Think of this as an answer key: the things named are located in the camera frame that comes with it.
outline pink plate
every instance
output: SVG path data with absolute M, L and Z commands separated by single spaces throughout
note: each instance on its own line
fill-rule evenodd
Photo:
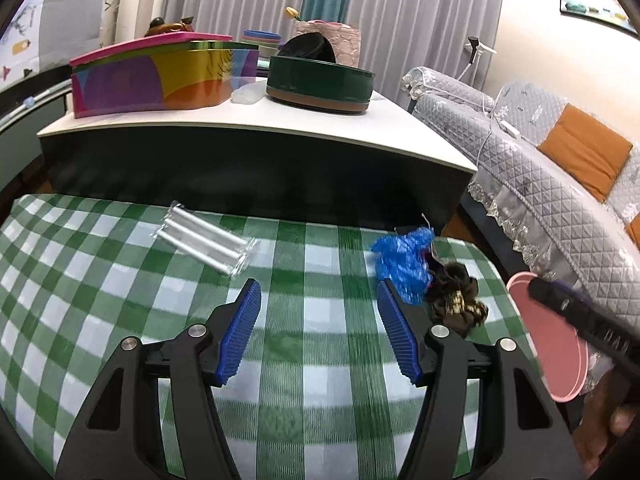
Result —
M 555 402 L 568 402 L 580 393 L 587 378 L 587 343 L 564 319 L 529 297 L 532 272 L 519 272 L 507 283 L 533 344 L 545 376 L 546 388 Z
M 168 32 L 167 34 L 156 34 L 154 36 L 147 36 L 146 38 L 139 38 L 138 40 L 124 41 L 115 45 L 106 46 L 105 48 L 99 48 L 88 54 L 82 54 L 69 61 L 69 65 L 72 67 L 82 65 L 85 63 L 91 63 L 97 59 L 102 59 L 107 56 L 114 56 L 115 54 L 121 54 L 128 52 L 129 50 L 136 50 L 138 48 L 146 48 L 148 46 L 165 45 L 169 43 L 181 43 L 183 41 L 231 41 L 231 36 L 224 34 L 205 34 L 203 32 Z

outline gray quilted sofa cover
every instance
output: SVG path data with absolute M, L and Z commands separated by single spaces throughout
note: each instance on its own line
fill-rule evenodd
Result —
M 418 98 L 414 116 L 478 161 L 469 191 L 496 217 L 532 270 L 580 286 L 640 335 L 640 251 L 624 231 L 640 207 L 640 146 L 634 146 L 600 204 L 536 148 L 556 124 L 566 99 L 514 82 L 494 104 L 482 92 L 426 68 L 411 70 L 403 84 Z M 457 91 L 462 92 L 457 102 L 446 95 Z M 502 131 L 500 119 L 519 129 L 522 138 Z M 530 243 L 536 229 L 548 240 L 546 250 Z

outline table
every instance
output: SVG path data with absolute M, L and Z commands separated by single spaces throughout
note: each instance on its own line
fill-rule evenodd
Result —
M 37 460 L 55 468 L 100 367 L 126 336 L 172 338 L 235 299 L 244 280 L 262 309 L 238 374 L 214 389 L 243 479 L 395 478 L 424 397 L 400 374 L 376 307 L 374 255 L 382 232 L 202 214 L 258 238 L 229 279 L 152 232 L 166 210 L 59 194 L 16 201 L 0 229 L 0 404 Z M 473 245 L 438 238 L 466 265 L 489 306 L 471 338 L 526 331 L 495 267 Z M 169 468 L 180 474 L 172 405 L 161 381 Z M 469 381 L 456 473 L 469 469 L 478 383 Z
M 76 120 L 38 133 L 56 192 L 391 230 L 447 224 L 476 167 L 401 107 L 334 114 L 265 97 Z

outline green round box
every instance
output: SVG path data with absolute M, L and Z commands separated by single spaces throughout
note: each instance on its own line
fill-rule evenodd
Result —
M 305 107 L 363 112 L 369 107 L 375 74 L 360 68 L 300 57 L 274 56 L 267 94 Z

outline brown figurine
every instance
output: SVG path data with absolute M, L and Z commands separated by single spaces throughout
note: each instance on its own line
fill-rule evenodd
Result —
M 193 23 L 193 16 L 182 18 L 180 23 L 165 23 L 164 18 L 155 18 L 149 23 L 149 30 L 146 32 L 145 38 L 168 32 L 193 32 L 191 23 Z

